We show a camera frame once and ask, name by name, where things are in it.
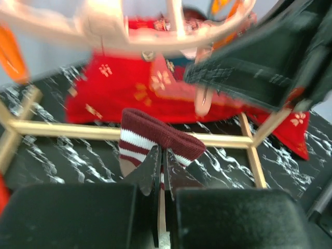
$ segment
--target white wall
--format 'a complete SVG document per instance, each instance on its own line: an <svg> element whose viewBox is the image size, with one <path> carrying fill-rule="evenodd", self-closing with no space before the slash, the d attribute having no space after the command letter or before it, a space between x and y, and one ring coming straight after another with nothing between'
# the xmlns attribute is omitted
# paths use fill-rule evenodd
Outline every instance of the white wall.
<svg viewBox="0 0 332 249"><path fill-rule="evenodd" d="M27 0L34 7L52 9L67 17L71 17L76 8L84 0ZM166 13L166 0L123 0L124 14L128 16L155 16L159 13ZM195 6L207 12L209 0L183 0L184 5ZM277 0L257 0L254 11L258 18L261 18ZM62 47L56 44L49 44L40 39L36 39L19 30L13 29L24 59L29 67L33 78L40 74L56 70L60 66L69 65L89 57L90 51L75 50L74 48ZM0 89L11 83L11 79L0 69ZM328 106L332 105L332 96L327 102L321 104L316 110L326 119L332 122L332 114L328 111Z"/></svg>

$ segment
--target striped sock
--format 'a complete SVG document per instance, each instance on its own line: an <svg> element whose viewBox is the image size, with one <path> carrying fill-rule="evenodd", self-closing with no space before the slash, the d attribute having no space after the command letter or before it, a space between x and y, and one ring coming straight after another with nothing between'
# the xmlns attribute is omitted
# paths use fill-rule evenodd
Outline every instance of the striped sock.
<svg viewBox="0 0 332 249"><path fill-rule="evenodd" d="M119 141L120 158L138 167L154 145L173 150L178 162L189 166L206 147L197 138L168 126L146 113L132 108L122 112Z"/></svg>

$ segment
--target marble countertop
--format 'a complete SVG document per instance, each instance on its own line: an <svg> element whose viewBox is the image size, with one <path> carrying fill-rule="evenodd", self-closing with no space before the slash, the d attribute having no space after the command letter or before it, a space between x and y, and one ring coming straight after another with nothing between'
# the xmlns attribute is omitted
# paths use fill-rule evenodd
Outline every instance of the marble countertop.
<svg viewBox="0 0 332 249"><path fill-rule="evenodd" d="M58 74L34 82L44 94L36 104L34 120L64 122L64 100L80 67L61 68ZM0 94L12 113L29 86L10 87ZM118 124L95 123L118 127ZM252 132L256 127L251 124ZM214 122L176 125L183 131L240 135L237 118ZM305 210L313 203L332 176L332 125L312 112L307 136L310 160L304 161L268 137L258 153L269 188L288 191ZM25 136L5 175L8 187L17 189L33 183L113 183L121 179L116 142ZM211 187L252 188L254 178L246 151L210 147L188 171Z"/></svg>

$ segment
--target wooden rack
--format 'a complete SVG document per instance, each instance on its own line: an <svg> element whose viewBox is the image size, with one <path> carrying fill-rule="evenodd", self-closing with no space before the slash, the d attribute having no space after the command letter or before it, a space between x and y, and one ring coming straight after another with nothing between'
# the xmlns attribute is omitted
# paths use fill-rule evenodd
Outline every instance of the wooden rack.
<svg viewBox="0 0 332 249"><path fill-rule="evenodd" d="M66 136L72 139L111 141L118 141L120 139L119 128L31 121L35 103L39 103L41 98L41 91L35 86L31 87L29 93L22 101L22 111L19 117L11 114L6 105L0 101L0 124L5 128L5 132L0 139L0 171L3 174L6 173L21 143L22 136L25 135L46 137ZM243 136L190 134L201 140L206 146L246 149L256 187L266 188L265 177L256 148L278 127L290 112L290 109L284 109L278 113L271 114L258 128L255 135L252 135L250 131L245 113L239 115Z"/></svg>

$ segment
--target white stripe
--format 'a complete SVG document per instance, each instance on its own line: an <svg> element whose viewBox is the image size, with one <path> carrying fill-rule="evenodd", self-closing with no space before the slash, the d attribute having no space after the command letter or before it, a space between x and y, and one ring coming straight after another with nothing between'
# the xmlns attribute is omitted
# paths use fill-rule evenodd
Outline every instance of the white stripe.
<svg viewBox="0 0 332 249"><path fill-rule="evenodd" d="M175 158L177 159L177 161L184 166L189 166L192 163L192 161L190 161L189 159L187 159L183 156L180 156L177 154L174 154L174 155L175 155Z"/></svg>
<svg viewBox="0 0 332 249"><path fill-rule="evenodd" d="M136 145L137 147L151 150L152 147L157 145L157 143L147 139L146 137L143 137L141 135L136 134L133 131L121 129L120 132L120 139L122 141L125 141L129 144Z"/></svg>
<svg viewBox="0 0 332 249"><path fill-rule="evenodd" d="M140 162L143 162L146 158L145 154L141 154L141 153L137 153L137 152L133 152L127 149L122 149L119 147L119 152L121 155L127 156L127 157L132 157L137 159Z"/></svg>

